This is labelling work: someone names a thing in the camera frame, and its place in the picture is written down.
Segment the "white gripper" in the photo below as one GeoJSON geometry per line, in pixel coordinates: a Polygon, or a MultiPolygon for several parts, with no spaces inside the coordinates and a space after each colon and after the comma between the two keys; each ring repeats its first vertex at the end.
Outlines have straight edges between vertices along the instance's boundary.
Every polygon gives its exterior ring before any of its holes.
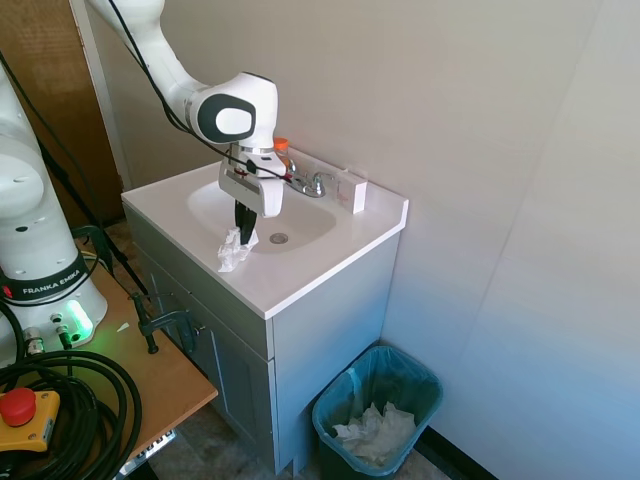
{"type": "Polygon", "coordinates": [[[281,179],[260,178],[253,174],[243,176],[235,171],[229,161],[223,160],[218,183],[225,193],[236,200],[234,219],[241,245],[247,245],[251,240],[257,214],[273,218],[281,213],[284,196],[284,181],[281,179]]]}

